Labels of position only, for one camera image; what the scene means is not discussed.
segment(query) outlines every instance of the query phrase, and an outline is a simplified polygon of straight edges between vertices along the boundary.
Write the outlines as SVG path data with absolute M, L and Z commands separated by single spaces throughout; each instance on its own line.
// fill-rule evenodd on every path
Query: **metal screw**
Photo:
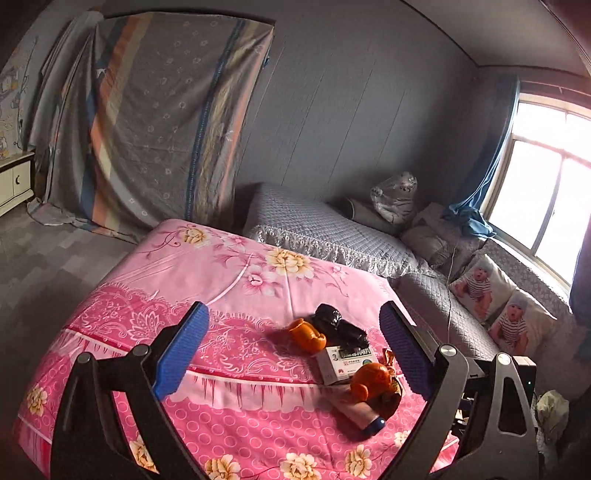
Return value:
M 454 356 L 457 353 L 456 348 L 451 345 L 442 345 L 439 351 L 445 356 Z
M 87 364 L 88 362 L 90 362 L 92 355 L 88 352 L 82 352 L 80 355 L 78 355 L 78 357 L 76 357 L 76 361 L 79 364 Z
M 139 345 L 134 346 L 133 350 L 131 351 L 132 354 L 135 356 L 145 356 L 148 355 L 150 351 L 150 347 L 144 343 L 140 343 Z
M 509 365 L 511 363 L 511 357 L 506 353 L 499 353 L 497 358 L 499 359 L 500 364 Z

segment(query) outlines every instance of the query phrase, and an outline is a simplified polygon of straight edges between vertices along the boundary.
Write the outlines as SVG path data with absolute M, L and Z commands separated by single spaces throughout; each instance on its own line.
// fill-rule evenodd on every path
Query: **orange toy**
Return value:
M 326 337 L 304 319 L 297 319 L 288 331 L 301 349 L 308 353 L 318 353 L 326 346 Z
M 351 394 L 357 401 L 377 397 L 390 389 L 390 370 L 382 364 L 362 365 L 351 378 Z

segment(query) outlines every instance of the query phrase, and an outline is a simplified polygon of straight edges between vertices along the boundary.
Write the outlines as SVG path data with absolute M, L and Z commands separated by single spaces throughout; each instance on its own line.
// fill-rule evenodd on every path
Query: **baby photo pillow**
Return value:
M 517 289 L 488 333 L 500 350 L 531 357 L 555 320 L 531 295 Z
M 517 285 L 488 255 L 480 257 L 449 289 L 462 305 L 484 323 L 505 304 Z

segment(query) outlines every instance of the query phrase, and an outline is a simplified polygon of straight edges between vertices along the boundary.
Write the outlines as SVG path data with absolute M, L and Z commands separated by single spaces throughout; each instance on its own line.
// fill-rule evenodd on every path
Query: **blue curtain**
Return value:
M 591 219 L 577 259 L 569 303 L 577 323 L 589 329 L 577 358 L 591 360 Z
M 495 235 L 479 209 L 511 134 L 518 101 L 519 78 L 516 75 L 500 75 L 496 81 L 495 105 L 491 112 L 491 125 L 486 140 L 460 190 L 470 193 L 465 200 L 450 205 L 442 215 L 446 220 L 460 225 L 464 235 L 484 238 Z

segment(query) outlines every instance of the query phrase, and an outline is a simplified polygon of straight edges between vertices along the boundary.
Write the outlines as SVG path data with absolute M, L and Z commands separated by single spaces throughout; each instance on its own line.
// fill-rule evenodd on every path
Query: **gray floor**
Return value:
M 0 475 L 43 476 L 12 439 L 37 364 L 76 306 L 134 246 L 70 225 L 43 226 L 24 205 L 0 217 Z

